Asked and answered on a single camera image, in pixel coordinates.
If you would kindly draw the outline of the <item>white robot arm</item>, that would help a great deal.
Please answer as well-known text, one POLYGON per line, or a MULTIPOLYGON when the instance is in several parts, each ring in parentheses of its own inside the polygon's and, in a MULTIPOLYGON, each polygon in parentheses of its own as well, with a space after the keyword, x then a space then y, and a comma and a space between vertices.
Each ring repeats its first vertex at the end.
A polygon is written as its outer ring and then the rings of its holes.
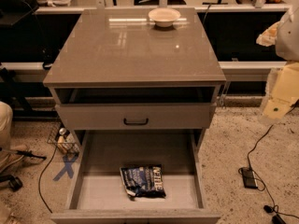
POLYGON ((286 63, 273 68, 267 78, 261 104, 261 121, 281 120, 299 100, 299 7, 293 6, 256 39, 261 46, 275 46, 276 55, 286 63))

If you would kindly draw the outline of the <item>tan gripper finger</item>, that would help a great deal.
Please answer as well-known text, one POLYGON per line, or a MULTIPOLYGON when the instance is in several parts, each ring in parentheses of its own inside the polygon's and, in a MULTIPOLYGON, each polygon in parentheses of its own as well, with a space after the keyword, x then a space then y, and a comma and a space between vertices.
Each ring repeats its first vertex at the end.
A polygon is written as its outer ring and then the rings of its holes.
POLYGON ((286 62, 281 68, 273 68, 267 78, 259 121, 265 125, 279 122, 298 100, 299 62, 286 62))

